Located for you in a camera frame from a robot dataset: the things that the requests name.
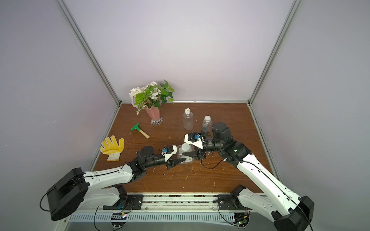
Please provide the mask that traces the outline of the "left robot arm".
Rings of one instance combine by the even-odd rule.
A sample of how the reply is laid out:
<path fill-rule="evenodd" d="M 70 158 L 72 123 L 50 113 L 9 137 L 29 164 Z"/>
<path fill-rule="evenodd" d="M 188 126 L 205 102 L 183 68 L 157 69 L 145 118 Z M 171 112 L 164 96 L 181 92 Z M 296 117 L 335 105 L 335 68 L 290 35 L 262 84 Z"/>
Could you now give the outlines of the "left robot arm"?
<path fill-rule="evenodd" d="M 155 155 L 152 146 L 145 146 L 137 152 L 136 158 L 121 167 L 86 172 L 80 167 L 74 168 L 47 190 L 49 209 L 46 211 L 50 212 L 52 221 L 62 220 L 86 205 L 98 190 L 137 181 L 152 167 L 165 165 L 170 170 L 186 161 L 173 158 L 175 154 L 175 145 L 165 147 L 160 155 Z"/>

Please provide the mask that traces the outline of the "round clear bottle front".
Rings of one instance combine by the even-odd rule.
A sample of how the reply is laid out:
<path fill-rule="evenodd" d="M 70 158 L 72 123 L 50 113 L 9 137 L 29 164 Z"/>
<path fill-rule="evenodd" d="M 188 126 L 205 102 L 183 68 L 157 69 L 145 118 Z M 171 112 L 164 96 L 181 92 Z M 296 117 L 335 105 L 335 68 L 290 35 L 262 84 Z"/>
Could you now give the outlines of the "round clear bottle front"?
<path fill-rule="evenodd" d="M 210 132 L 212 131 L 212 120 L 209 122 L 203 120 L 201 131 L 204 134 L 210 134 Z"/>

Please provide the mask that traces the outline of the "round clear bottle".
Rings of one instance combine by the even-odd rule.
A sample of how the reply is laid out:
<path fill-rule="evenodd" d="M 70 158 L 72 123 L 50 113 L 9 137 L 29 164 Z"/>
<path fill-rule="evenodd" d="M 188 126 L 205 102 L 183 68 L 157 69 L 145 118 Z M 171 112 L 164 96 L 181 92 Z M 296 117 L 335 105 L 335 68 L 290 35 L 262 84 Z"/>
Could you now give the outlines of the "round clear bottle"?
<path fill-rule="evenodd" d="M 194 116 L 193 113 L 186 115 L 185 112 L 183 114 L 183 125 L 186 130 L 193 130 L 194 127 Z"/>
<path fill-rule="evenodd" d="M 210 132 L 212 131 L 212 120 L 209 122 L 203 120 L 201 131 L 204 134 L 210 134 Z"/>

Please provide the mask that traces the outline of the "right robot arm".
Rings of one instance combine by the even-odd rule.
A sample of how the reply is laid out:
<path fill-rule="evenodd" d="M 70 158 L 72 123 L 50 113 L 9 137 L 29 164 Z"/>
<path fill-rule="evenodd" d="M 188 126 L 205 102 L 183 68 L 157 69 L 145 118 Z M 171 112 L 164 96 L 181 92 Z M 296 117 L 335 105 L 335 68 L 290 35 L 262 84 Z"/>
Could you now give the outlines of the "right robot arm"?
<path fill-rule="evenodd" d="M 304 231 L 311 228 L 315 204 L 308 196 L 299 196 L 271 174 L 243 143 L 234 140 L 229 127 L 218 122 L 212 136 L 192 132 L 184 142 L 195 147 L 185 156 L 204 160 L 208 152 L 220 157 L 249 177 L 265 194 L 260 196 L 239 185 L 230 195 L 232 204 L 251 209 L 274 223 L 278 231 Z"/>

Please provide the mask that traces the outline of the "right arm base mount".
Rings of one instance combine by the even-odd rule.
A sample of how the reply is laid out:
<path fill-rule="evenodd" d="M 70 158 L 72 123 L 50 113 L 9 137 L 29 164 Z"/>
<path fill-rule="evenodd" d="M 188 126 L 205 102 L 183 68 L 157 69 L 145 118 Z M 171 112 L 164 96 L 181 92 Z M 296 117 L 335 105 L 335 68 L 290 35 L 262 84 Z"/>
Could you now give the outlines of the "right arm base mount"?
<path fill-rule="evenodd" d="M 249 207 L 245 207 L 241 204 L 237 197 L 230 194 L 219 194 L 214 200 L 214 203 L 218 205 L 219 210 L 248 210 Z"/>

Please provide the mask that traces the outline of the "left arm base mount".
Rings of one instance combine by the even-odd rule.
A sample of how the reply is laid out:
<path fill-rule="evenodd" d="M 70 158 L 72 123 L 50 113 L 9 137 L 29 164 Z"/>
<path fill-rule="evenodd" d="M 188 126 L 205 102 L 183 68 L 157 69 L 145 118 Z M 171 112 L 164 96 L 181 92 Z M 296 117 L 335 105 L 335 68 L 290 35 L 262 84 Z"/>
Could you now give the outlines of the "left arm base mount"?
<path fill-rule="evenodd" d="M 143 198 L 142 194 L 129 194 L 120 198 L 112 206 L 103 206 L 103 210 L 140 210 Z"/>

